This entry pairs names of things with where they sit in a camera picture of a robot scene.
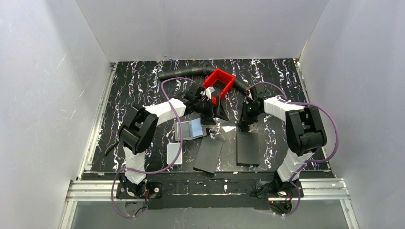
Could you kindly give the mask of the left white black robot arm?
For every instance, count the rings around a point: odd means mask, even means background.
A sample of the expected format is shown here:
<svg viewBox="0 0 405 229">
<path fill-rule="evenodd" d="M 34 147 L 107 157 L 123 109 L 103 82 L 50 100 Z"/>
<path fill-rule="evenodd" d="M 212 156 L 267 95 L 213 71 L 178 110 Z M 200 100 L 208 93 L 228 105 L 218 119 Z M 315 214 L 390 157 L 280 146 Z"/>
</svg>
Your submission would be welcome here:
<svg viewBox="0 0 405 229">
<path fill-rule="evenodd" d="M 156 127 L 192 113 L 200 114 L 205 125 L 214 125 L 214 118 L 229 119 L 221 98 L 211 96 L 208 89 L 196 83 L 166 102 L 150 106 L 133 104 L 127 109 L 118 139 L 125 153 L 125 177 L 129 182 L 138 185 L 146 178 L 145 152 L 151 145 Z"/>
</svg>

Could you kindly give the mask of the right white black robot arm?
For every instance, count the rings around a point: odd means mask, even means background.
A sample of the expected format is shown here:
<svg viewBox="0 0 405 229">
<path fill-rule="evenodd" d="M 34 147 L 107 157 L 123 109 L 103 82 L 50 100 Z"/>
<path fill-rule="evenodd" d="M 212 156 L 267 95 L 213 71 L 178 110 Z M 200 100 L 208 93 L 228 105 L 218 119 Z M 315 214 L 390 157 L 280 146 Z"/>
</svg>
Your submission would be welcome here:
<svg viewBox="0 0 405 229">
<path fill-rule="evenodd" d="M 273 183 L 282 185 L 298 179 L 302 166 L 327 143 L 318 108 L 294 104 L 284 95 L 272 96 L 263 82 L 247 88 L 246 95 L 238 123 L 240 130 L 247 132 L 250 125 L 258 122 L 261 114 L 283 121 L 288 151 L 274 175 Z"/>
</svg>

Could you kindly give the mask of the red plastic tray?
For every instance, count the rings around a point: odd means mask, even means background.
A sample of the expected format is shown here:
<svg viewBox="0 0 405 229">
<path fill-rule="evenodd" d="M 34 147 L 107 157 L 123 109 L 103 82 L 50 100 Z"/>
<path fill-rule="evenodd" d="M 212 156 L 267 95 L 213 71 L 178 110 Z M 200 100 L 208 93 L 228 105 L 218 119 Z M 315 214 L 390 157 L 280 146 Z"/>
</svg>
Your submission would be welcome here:
<svg viewBox="0 0 405 229">
<path fill-rule="evenodd" d="M 225 95 L 234 85 L 236 77 L 230 73 L 216 68 L 211 75 L 202 84 L 205 88 L 217 87 L 221 89 L 219 93 L 220 100 L 225 98 Z"/>
</svg>

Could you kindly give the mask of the white striped credit card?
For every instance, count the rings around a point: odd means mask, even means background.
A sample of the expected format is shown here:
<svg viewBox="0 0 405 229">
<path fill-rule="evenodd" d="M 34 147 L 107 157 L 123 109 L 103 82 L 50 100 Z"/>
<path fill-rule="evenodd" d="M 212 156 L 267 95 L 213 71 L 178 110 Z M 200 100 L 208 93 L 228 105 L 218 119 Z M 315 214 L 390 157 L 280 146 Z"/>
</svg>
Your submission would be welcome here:
<svg viewBox="0 0 405 229">
<path fill-rule="evenodd" d="M 228 133 L 228 132 L 230 132 L 230 131 L 236 129 L 236 126 L 223 126 L 222 129 L 223 129 L 223 131 L 224 131 L 225 133 Z"/>
</svg>

